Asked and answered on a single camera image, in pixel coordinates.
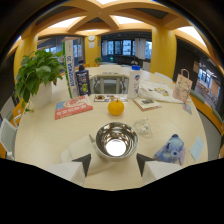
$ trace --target brochure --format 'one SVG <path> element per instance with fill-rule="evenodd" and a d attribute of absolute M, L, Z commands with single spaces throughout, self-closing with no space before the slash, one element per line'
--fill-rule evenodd
<path fill-rule="evenodd" d="M 96 94 L 94 101 L 95 102 L 111 102 L 117 99 L 122 102 L 128 102 L 127 94 Z"/>
<path fill-rule="evenodd" d="M 93 106 L 88 95 L 83 95 L 70 100 L 65 100 L 57 103 L 55 110 L 55 120 L 92 109 Z"/>
<path fill-rule="evenodd" d="M 141 109 L 141 111 L 152 110 L 162 107 L 160 103 L 155 100 L 136 98 L 133 99 L 134 103 Z"/>

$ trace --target glass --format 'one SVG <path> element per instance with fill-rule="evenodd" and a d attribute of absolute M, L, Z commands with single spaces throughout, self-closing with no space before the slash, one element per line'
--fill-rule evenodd
<path fill-rule="evenodd" d="M 131 40 L 123 40 L 123 55 L 131 55 Z"/>
<path fill-rule="evenodd" d="M 114 54 L 114 42 L 107 41 L 107 54 Z"/>
<path fill-rule="evenodd" d="M 121 54 L 121 41 L 115 41 L 115 54 Z"/>
<path fill-rule="evenodd" d="M 136 131 L 138 135 L 145 138 L 151 138 L 153 136 L 152 128 L 147 121 L 148 121 L 147 117 L 141 120 L 137 120 L 133 125 L 133 129 Z"/>
<path fill-rule="evenodd" d="M 152 54 L 152 42 L 146 41 L 145 58 L 151 59 L 151 54 Z"/>

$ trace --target shopping bag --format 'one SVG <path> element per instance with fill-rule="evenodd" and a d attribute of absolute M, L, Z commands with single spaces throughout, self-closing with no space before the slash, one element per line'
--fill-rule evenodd
<path fill-rule="evenodd" d="M 183 71 L 188 73 L 188 78 L 183 76 Z M 181 69 L 181 74 L 178 74 L 177 82 L 173 90 L 173 97 L 186 103 L 192 87 L 192 81 L 189 79 L 189 72 L 186 69 Z"/>

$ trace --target metal bowl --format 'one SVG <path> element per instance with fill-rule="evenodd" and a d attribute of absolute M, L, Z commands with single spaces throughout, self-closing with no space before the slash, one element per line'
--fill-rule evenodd
<path fill-rule="evenodd" d="M 112 122 L 100 128 L 96 134 L 96 152 L 112 162 L 129 158 L 136 150 L 138 136 L 127 124 Z"/>

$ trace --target stuffed toy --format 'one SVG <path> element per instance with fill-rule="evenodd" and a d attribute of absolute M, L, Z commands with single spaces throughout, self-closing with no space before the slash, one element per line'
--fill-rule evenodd
<path fill-rule="evenodd" d="M 180 165 L 183 165 L 185 153 L 184 142 L 177 134 L 174 134 L 166 145 L 154 155 L 153 159 L 167 163 L 176 163 L 178 160 Z"/>

